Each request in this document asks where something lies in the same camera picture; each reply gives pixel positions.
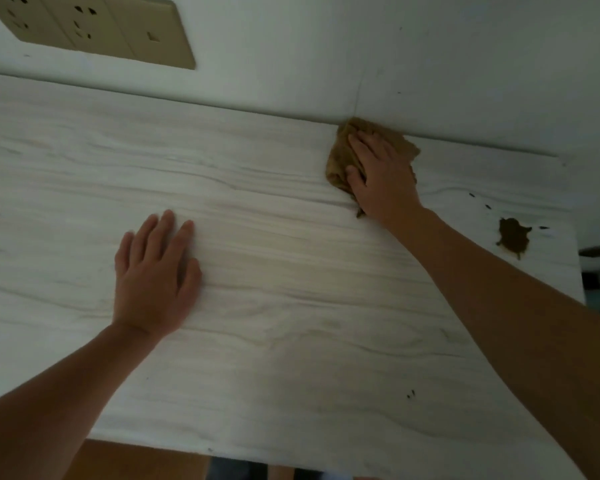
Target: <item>electrical socket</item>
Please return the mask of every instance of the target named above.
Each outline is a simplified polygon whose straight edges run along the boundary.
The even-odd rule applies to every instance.
[[[170,0],[105,0],[139,61],[195,69],[178,8]]]
[[[40,0],[0,0],[0,21],[23,42],[74,49]]]
[[[42,0],[78,50],[135,59],[103,0]]]

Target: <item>tabletop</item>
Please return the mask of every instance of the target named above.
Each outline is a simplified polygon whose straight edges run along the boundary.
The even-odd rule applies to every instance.
[[[200,300],[91,437],[384,479],[582,478],[417,261],[331,187],[336,126],[0,76],[0,395],[111,320],[113,256],[193,219]],[[583,300],[558,159],[418,137],[458,231]],[[501,217],[533,227],[522,259]]]

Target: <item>wall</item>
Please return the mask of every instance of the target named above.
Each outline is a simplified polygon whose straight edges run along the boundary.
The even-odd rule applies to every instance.
[[[600,244],[600,0],[174,0],[195,72],[24,44],[0,73],[561,156]]]

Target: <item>person's left arm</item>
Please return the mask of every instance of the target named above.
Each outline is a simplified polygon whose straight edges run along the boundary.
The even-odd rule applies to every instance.
[[[113,393],[156,344],[177,330],[200,287],[200,266],[178,264],[193,236],[167,210],[150,216],[116,254],[112,325],[87,345],[0,397],[0,480],[60,480]]]

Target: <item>table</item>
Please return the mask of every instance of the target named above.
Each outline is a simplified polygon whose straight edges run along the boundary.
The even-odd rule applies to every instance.
[[[326,182],[335,130],[0,76],[0,395],[109,323],[122,234],[170,207],[197,225],[200,301],[91,437],[384,479],[582,478]],[[427,207],[583,300],[559,160],[410,139]],[[533,227],[520,261],[501,217]]]

